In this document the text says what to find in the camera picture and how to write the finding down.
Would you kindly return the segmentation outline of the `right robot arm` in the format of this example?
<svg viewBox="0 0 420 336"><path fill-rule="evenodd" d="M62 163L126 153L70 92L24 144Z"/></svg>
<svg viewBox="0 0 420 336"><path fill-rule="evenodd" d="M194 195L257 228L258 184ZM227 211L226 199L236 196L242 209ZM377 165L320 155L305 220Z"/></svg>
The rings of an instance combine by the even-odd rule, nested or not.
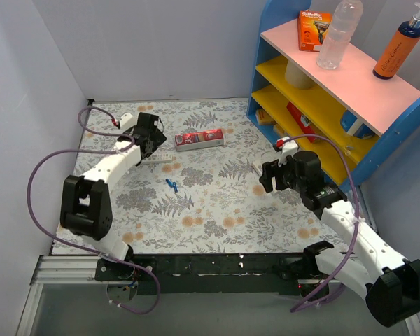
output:
<svg viewBox="0 0 420 336"><path fill-rule="evenodd" d="M292 189L302 203L349 245L341 254L326 243L305 249L304 273L332 274L358 294L382 326L391 327L420 312L420 260L408 260L390 247L361 217L336 186L324 179L321 162L304 150L262 164L259 181L266 192Z"/></svg>

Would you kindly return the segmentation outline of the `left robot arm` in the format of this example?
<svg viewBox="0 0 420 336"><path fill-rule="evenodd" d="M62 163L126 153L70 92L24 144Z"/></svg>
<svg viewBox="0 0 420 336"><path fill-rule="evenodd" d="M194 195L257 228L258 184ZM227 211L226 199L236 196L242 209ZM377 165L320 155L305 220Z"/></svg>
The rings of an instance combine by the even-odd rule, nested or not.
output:
<svg viewBox="0 0 420 336"><path fill-rule="evenodd" d="M159 116L140 112L123 115L124 136L119 136L114 153L102 158L81 176L68 176L63 185L60 225L81 236L99 253L113 257L112 273L121 280L135 271L129 245L112 228L111 191L132 168L149 158L166 140Z"/></svg>

